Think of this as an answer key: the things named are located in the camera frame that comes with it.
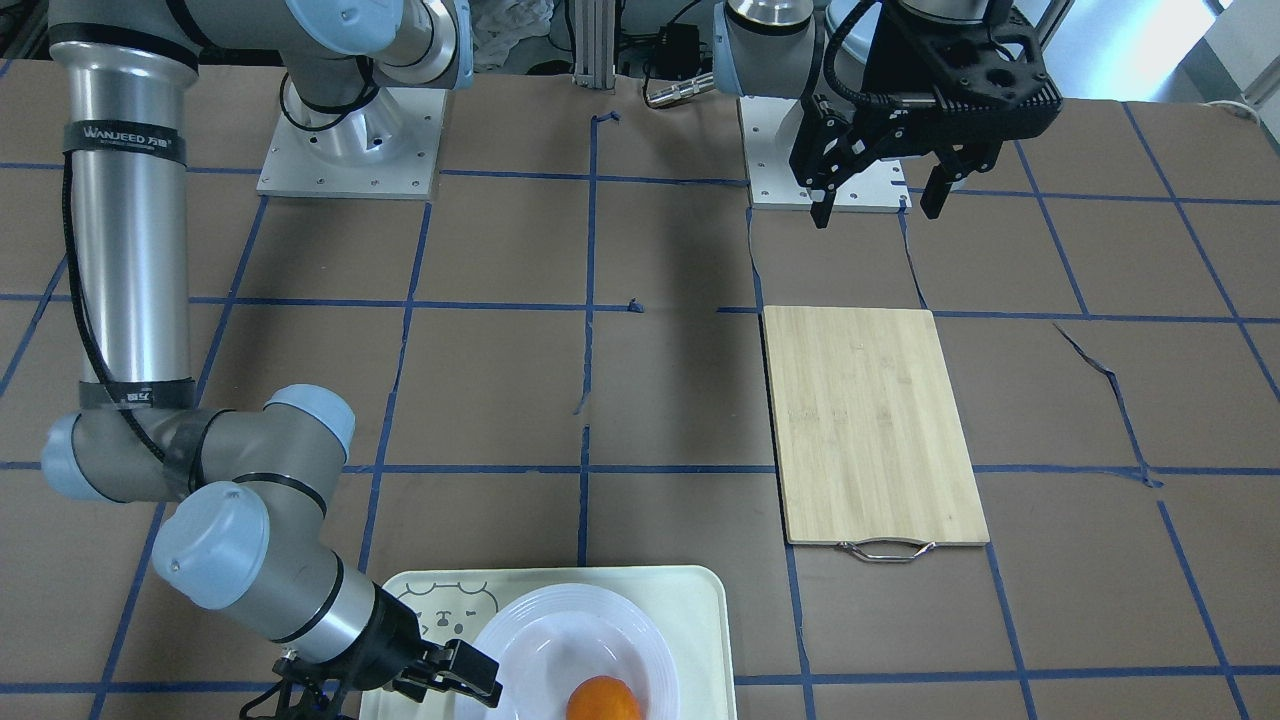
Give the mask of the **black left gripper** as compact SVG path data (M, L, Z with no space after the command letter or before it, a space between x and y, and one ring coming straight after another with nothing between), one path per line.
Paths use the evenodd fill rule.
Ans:
M1062 109L1034 26L1019 10L997 26L879 12L861 91L881 95L799 99L788 164L820 229L854 176L882 159L928 152L938 164L920 209L937 219L952 190L996 165L1004 141L1041 136Z

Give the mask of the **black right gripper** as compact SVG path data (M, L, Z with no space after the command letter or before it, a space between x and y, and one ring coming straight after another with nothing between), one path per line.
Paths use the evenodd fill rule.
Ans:
M282 679L242 706L239 716L251 719L251 708L275 696L270 719L343 719L340 706L349 691L383 685L419 703L428 691L438 691L495 708L503 691L499 669L497 660L465 641L422 641L410 607L379 588L370 623L351 648L320 664L305 661L300 653L278 660L273 671Z

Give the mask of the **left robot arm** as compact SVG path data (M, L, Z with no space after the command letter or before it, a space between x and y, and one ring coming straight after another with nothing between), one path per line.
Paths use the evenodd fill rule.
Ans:
M1041 136L1062 109L1032 23L1010 1L881 1L861 81L838 54L869 1L826 29L810 1L727 1L714 12L716 86L797 101L788 154L824 228L836 191L883 159L934 155L922 210L991 170L1007 141Z

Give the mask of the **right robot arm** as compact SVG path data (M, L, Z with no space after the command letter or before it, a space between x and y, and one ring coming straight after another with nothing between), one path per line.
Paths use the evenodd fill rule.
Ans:
M58 492L175 502L152 551L192 603L279 644L276 719L338 719L349 691L500 701L498 662L425 641L415 614L317 537L355 415L289 386L256 413L200 409L188 354L184 95L206 47L276 51L303 127L355 126L387 86L456 88L474 68L466 1L54 1L70 81L63 227L88 365L41 468Z

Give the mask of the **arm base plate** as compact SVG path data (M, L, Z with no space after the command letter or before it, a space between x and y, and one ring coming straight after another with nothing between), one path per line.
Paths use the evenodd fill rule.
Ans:
M430 200L451 92L383 88L319 133L276 122L257 182L266 196Z
M809 192L795 181L788 164L803 118L799 101L746 96L739 100L739 114L751 205L809 210ZM900 161L879 160L840 186L833 211L896 213L911 205Z

